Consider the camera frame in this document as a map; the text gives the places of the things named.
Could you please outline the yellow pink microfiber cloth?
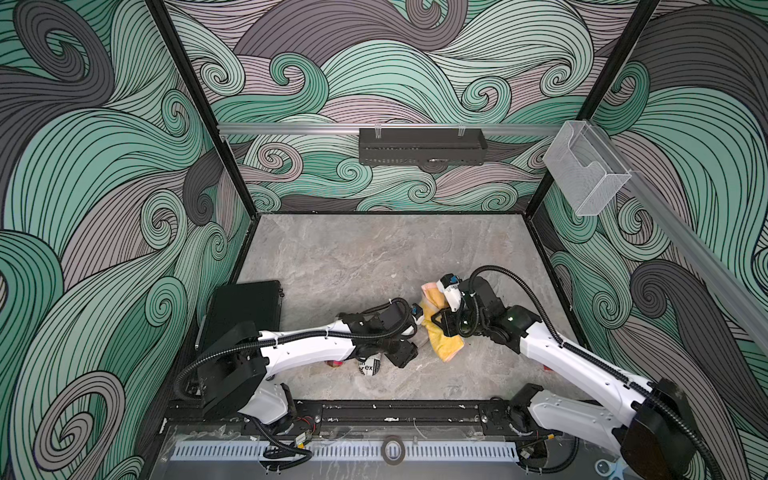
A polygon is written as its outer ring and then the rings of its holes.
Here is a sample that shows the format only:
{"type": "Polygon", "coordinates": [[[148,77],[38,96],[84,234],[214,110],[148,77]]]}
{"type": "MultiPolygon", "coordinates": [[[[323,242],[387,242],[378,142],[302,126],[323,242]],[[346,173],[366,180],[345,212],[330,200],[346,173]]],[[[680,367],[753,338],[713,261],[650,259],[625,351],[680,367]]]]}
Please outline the yellow pink microfiber cloth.
{"type": "Polygon", "coordinates": [[[439,291],[438,285],[435,282],[423,284],[421,291],[422,324],[427,330],[434,352],[443,362],[449,362],[464,348],[465,342],[460,336],[446,336],[432,320],[432,317],[437,315],[440,310],[449,306],[446,297],[439,291]]]}

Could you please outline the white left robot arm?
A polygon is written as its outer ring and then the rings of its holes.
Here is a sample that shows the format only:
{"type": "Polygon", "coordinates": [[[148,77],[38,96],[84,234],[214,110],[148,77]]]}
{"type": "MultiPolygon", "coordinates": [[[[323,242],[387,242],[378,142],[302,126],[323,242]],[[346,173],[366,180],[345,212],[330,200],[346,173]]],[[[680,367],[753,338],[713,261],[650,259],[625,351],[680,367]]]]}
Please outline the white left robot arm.
{"type": "Polygon", "coordinates": [[[376,369],[385,358],[403,368],[418,355],[412,338],[423,319],[419,305],[397,298],[312,329],[270,331],[242,321],[226,331],[206,332],[193,367],[202,416],[218,420],[240,414],[265,425],[280,422],[295,408],[289,388],[272,377],[347,360],[376,369]]]}

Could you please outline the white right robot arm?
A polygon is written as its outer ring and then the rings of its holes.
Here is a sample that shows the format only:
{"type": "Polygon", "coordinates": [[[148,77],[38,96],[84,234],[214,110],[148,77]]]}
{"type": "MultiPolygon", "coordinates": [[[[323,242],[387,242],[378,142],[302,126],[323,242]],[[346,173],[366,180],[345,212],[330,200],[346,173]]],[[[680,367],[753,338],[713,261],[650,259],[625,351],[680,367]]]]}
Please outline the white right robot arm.
{"type": "Polygon", "coordinates": [[[529,384],[510,402],[515,428],[570,434],[621,457],[643,479],[682,479],[697,453],[699,432],[686,394],[674,382],[633,374],[547,326],[541,311],[507,306],[481,277],[448,274],[422,287],[423,318],[438,356],[448,361],[471,336],[556,372],[587,394],[556,395],[529,384]]]}

